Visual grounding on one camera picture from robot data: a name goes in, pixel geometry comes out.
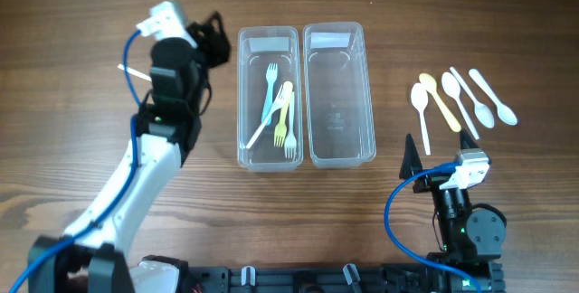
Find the yellow plastic fork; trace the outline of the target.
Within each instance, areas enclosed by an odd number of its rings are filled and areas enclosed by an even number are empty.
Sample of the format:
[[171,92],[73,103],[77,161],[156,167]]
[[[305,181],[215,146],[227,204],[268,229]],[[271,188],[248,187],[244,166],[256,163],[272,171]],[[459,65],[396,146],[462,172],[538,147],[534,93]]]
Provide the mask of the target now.
[[291,97],[292,91],[293,91],[293,83],[291,81],[285,81],[283,83],[284,103],[283,103],[282,108],[280,110],[279,122],[274,129],[274,146],[275,147],[282,147],[284,140],[285,140],[285,136],[286,136],[286,132],[287,132],[286,116],[287,116],[287,112],[288,112],[288,108],[289,108],[289,104],[290,104],[290,97]]

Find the white fork diagonal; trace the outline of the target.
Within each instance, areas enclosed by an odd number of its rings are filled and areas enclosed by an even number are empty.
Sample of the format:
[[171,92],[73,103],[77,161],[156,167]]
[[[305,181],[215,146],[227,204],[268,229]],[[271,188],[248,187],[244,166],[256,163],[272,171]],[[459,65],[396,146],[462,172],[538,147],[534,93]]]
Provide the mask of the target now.
[[284,142],[284,154],[288,159],[293,160],[297,151],[297,141],[294,135],[295,118],[295,92],[291,93],[289,100],[289,130]]

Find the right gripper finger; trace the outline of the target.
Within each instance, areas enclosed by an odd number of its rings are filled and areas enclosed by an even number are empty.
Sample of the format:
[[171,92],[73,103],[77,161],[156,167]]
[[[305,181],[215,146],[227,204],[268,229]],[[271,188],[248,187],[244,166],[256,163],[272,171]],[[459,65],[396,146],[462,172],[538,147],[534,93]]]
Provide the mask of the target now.
[[412,175],[423,171],[422,162],[411,134],[405,137],[403,161],[399,173],[399,178],[409,179]]
[[469,133],[466,130],[462,129],[459,135],[460,135],[461,150],[479,149],[479,146],[476,143],[476,141],[470,137]]

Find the white fork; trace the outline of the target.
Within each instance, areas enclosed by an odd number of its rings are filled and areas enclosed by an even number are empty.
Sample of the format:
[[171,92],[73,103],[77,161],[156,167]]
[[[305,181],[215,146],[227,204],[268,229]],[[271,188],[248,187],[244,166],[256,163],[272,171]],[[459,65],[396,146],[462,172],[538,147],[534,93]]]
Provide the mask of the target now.
[[279,90],[275,100],[272,102],[271,108],[268,111],[268,114],[266,115],[265,119],[262,121],[262,123],[255,130],[255,132],[253,133],[252,137],[250,138],[248,144],[246,145],[247,149],[250,149],[253,146],[255,141],[259,138],[263,129],[266,127],[268,121],[271,119],[273,113],[275,111],[281,109],[285,105],[285,103],[289,97],[290,97],[290,84],[288,84],[287,82],[284,82],[281,85],[280,90]]

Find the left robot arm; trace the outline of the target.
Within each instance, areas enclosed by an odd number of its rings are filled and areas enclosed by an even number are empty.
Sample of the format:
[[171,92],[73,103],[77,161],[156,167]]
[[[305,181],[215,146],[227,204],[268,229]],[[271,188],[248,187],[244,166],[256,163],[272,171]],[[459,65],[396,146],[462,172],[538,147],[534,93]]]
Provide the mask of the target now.
[[154,35],[152,88],[137,99],[127,151],[87,210],[58,239],[41,236],[11,287],[31,292],[194,292],[187,262],[147,256],[127,264],[138,228],[152,203],[194,149],[212,98],[209,71],[229,61],[223,18],[185,24],[169,3],[138,25]]

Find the white fork handle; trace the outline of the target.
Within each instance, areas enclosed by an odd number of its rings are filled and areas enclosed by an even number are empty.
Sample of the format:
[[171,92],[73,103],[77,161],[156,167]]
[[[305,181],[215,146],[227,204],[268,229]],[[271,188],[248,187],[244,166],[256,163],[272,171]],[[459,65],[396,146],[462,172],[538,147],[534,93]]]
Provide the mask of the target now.
[[150,76],[148,76],[147,74],[145,74],[145,73],[143,73],[143,72],[140,72],[140,71],[137,71],[137,70],[135,70],[135,69],[132,69],[132,68],[130,68],[130,67],[127,67],[127,66],[125,66],[125,65],[122,64],[122,63],[120,63],[117,67],[118,67],[120,70],[126,71],[128,74],[130,74],[130,75],[132,75],[132,76],[136,76],[136,77],[138,77],[138,78],[140,78],[140,79],[142,79],[142,80],[146,80],[146,81],[149,81],[149,82],[151,81]]

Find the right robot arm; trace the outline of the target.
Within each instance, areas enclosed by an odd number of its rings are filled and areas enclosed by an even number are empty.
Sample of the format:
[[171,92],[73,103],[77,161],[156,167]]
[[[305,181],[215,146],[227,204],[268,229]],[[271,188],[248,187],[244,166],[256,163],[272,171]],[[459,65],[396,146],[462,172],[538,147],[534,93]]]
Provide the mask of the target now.
[[504,292],[497,260],[506,239],[507,219],[494,206],[473,204],[468,190],[482,184],[491,165],[488,155],[464,130],[453,161],[425,170],[413,141],[405,138],[399,177],[413,181],[413,192],[432,195],[432,224],[439,228],[438,252],[404,265],[398,276],[409,292]]

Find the light blue plastic fork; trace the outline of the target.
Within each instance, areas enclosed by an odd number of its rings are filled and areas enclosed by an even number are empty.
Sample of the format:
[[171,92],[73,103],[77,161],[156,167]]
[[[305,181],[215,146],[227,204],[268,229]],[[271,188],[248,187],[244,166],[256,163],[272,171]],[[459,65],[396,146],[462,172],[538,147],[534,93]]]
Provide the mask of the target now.
[[266,70],[265,78],[267,81],[266,96],[263,104],[263,110],[261,114],[261,121],[265,121],[266,117],[271,110],[271,105],[273,102],[273,89],[275,82],[278,77],[278,64],[270,63]]

